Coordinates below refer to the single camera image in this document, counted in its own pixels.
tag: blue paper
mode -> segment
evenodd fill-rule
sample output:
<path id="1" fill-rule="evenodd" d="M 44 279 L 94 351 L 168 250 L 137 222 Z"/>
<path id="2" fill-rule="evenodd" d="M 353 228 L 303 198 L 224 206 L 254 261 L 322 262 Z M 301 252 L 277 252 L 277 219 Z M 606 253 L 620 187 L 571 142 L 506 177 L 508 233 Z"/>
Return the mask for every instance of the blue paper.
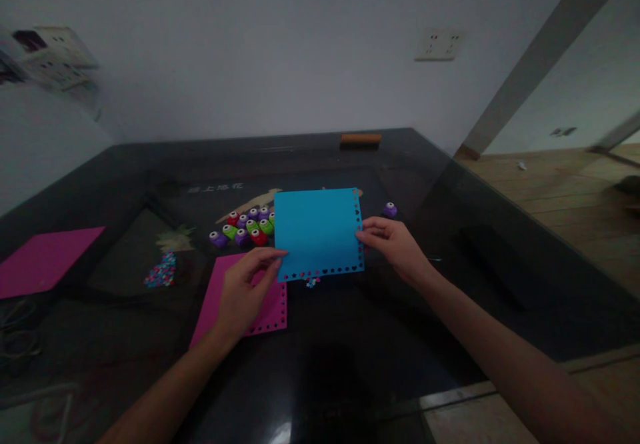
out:
<path id="1" fill-rule="evenodd" d="M 356 188 L 280 192 L 273 205 L 275 246 L 289 252 L 278 282 L 364 270 Z"/>

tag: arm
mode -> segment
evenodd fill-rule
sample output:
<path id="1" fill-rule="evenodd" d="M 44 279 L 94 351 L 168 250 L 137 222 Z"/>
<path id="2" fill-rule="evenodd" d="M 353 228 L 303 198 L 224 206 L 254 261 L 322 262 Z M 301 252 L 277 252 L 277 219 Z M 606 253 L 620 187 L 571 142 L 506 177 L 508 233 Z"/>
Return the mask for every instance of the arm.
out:
<path id="1" fill-rule="evenodd" d="M 363 221 L 363 230 L 357 238 L 382 252 L 416 288 L 540 442 L 629 441 L 558 364 L 438 273 L 404 224 L 370 217 Z"/>
<path id="2" fill-rule="evenodd" d="M 256 248 L 226 272 L 213 328 L 109 428 L 100 444 L 170 442 L 211 374 L 255 320 L 286 254 Z M 253 287 L 253 275 L 264 267 L 264 277 Z"/>

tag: power outlet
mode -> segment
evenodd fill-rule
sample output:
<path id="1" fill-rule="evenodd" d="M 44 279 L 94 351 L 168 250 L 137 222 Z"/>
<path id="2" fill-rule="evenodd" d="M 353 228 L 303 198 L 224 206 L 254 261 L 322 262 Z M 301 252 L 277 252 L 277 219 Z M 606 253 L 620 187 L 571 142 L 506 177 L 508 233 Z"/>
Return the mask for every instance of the power outlet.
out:
<path id="1" fill-rule="evenodd" d="M 422 32 L 422 38 L 418 44 L 418 53 L 415 56 L 416 61 L 428 61 L 433 58 L 433 54 L 439 48 L 438 44 L 442 42 L 442 29 L 428 27 Z"/>
<path id="2" fill-rule="evenodd" d="M 463 32 L 454 31 L 451 29 L 447 33 L 447 48 L 445 49 L 445 54 L 448 59 L 454 59 L 458 54 L 458 49 L 462 45 L 462 41 L 464 41 L 465 35 Z"/>
<path id="3" fill-rule="evenodd" d="M 70 27 L 34 27 L 48 47 L 56 50 L 75 67 L 98 67 L 87 46 Z"/>
<path id="4" fill-rule="evenodd" d="M 88 80 L 86 75 L 49 47 L 26 54 L 20 59 L 20 65 L 35 80 L 61 91 Z"/>
<path id="5" fill-rule="evenodd" d="M 464 32 L 455 29 L 424 29 L 415 61 L 452 61 L 464 41 Z"/>

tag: table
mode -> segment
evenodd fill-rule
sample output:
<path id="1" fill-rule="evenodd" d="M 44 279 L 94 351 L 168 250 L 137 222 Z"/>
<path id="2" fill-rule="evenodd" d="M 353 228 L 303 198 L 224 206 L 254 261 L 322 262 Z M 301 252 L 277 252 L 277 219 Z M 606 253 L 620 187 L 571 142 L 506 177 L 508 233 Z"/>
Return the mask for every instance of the table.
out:
<path id="1" fill-rule="evenodd" d="M 270 189 L 356 186 L 364 216 L 394 202 L 446 278 L 558 362 L 640 340 L 640 306 L 620 286 L 414 130 L 382 134 L 377 151 L 340 151 L 338 134 L 120 145 L 3 216 L 2 259 L 36 233 L 107 228 L 54 290 L 30 297 L 36 312 L 25 326 L 43 351 L 2 368 L 0 396 L 72 393 L 68 442 L 100 436 L 186 351 L 216 256 L 238 252 L 208 242 L 216 221 Z M 176 285 L 146 289 L 157 234 L 180 225 L 195 228 L 194 249 L 177 253 Z M 514 305 L 461 238 L 476 225 L 491 226 L 564 300 Z M 313 289 L 291 283 L 288 329 L 243 339 L 176 440 L 365 432 L 419 410 L 422 396 L 486 380 L 381 256 L 365 264 Z M 43 423 L 61 415 L 57 406 L 35 407 L 25 432 L 54 435 Z"/>

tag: white wall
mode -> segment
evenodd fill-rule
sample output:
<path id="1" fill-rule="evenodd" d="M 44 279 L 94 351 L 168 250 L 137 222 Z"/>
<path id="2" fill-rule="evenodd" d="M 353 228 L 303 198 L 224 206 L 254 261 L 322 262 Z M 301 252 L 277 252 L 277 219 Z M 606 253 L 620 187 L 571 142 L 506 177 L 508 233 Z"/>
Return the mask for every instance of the white wall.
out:
<path id="1" fill-rule="evenodd" d="M 34 85 L 0 91 L 0 215 L 113 144 L 78 106 Z"/>
<path id="2" fill-rule="evenodd" d="M 638 111 L 640 0 L 608 0 L 483 154 L 589 147 Z"/>
<path id="3" fill-rule="evenodd" d="M 69 25 L 121 141 L 415 127 L 453 153 L 559 0 L 0 0 Z M 456 27 L 452 63 L 414 63 Z"/>

